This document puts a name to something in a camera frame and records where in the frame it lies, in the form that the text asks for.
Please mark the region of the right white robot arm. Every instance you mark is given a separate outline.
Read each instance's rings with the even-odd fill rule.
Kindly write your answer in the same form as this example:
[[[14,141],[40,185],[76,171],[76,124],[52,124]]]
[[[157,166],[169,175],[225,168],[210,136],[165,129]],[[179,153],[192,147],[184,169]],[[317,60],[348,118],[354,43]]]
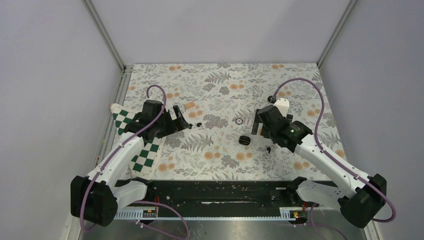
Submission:
[[[287,201],[293,206],[312,202],[339,211],[352,225],[365,228],[383,208],[387,200],[387,180],[380,174],[370,176],[322,144],[313,131],[292,115],[283,116],[274,105],[257,109],[252,134],[261,136],[281,148],[305,158],[322,171],[336,185],[312,183],[297,177],[287,191]]]

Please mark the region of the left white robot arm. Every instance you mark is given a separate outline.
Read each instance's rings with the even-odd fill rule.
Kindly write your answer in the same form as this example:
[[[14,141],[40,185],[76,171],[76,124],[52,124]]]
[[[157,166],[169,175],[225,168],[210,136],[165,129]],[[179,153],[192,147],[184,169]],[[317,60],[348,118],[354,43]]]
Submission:
[[[140,112],[119,104],[110,107],[118,141],[86,176],[70,184],[70,213],[106,227],[118,210],[139,201],[148,206],[155,192],[141,179],[152,178],[162,138],[190,128],[177,105],[166,110],[158,100],[146,100]]]

